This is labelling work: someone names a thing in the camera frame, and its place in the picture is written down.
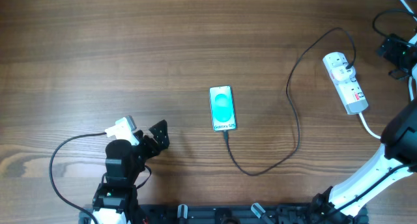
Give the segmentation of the blue Galaxy S25 smartphone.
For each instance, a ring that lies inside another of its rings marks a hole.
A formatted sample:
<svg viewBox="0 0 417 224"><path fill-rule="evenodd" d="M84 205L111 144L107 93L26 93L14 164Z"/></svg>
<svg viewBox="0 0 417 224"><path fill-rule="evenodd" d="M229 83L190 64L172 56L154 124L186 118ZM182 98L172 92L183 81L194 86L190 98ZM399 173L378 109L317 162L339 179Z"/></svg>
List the blue Galaxy S25 smartphone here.
<svg viewBox="0 0 417 224"><path fill-rule="evenodd" d="M232 88L229 85L209 89L212 127L215 132L235 130L237 122Z"/></svg>

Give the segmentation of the white power strip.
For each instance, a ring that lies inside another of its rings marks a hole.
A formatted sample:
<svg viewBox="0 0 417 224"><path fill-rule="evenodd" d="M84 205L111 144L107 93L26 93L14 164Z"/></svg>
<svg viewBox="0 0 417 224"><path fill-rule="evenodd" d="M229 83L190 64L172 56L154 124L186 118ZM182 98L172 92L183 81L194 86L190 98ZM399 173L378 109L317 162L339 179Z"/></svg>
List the white power strip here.
<svg viewBox="0 0 417 224"><path fill-rule="evenodd" d="M349 65L345 55L340 52L329 53L323 58L323 63L328 74L331 68L339 66L347 68ZM357 115L368 108L369 104L356 76L343 83L334 83L334 86L348 115Z"/></svg>

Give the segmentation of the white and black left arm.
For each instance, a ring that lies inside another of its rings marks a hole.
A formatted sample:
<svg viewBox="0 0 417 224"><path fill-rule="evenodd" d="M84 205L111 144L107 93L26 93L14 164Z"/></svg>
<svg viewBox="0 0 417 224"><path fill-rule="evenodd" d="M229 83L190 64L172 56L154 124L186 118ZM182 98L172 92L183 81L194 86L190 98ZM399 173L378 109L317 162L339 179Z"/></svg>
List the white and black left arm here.
<svg viewBox="0 0 417 224"><path fill-rule="evenodd" d="M146 161L169 147L167 122L161 120L149 128L152 137L136 130L133 118L123 117L107 128L115 140L106 146L106 172L93 197L91 223L147 223L148 218L137 201L135 185L141 172L149 170Z"/></svg>

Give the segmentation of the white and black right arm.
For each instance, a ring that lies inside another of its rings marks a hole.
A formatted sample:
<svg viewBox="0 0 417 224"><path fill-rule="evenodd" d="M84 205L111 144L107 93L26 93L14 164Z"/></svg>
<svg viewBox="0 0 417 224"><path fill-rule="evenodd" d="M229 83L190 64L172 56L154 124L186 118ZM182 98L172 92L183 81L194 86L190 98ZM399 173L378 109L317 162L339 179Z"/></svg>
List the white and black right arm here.
<svg viewBox="0 0 417 224"><path fill-rule="evenodd" d="M325 55L323 63L347 114L362 119L369 104L353 63L336 51ZM416 173L416 100L389 122L378 140L380 147L357 172L314 197L305 215L309 223L356 223L367 202L394 182Z"/></svg>

